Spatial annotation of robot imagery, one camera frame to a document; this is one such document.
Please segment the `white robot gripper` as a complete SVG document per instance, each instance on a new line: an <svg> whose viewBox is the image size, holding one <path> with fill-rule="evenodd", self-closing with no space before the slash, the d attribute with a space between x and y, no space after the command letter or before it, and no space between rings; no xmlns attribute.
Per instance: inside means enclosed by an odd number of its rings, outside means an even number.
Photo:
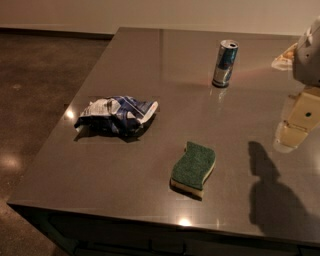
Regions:
<svg viewBox="0 0 320 256"><path fill-rule="evenodd" d="M281 153L300 146L309 133L320 125L320 16L294 43L271 63L280 71L292 71L294 79L308 86L298 95L290 95L283 108L273 142Z"/></svg>

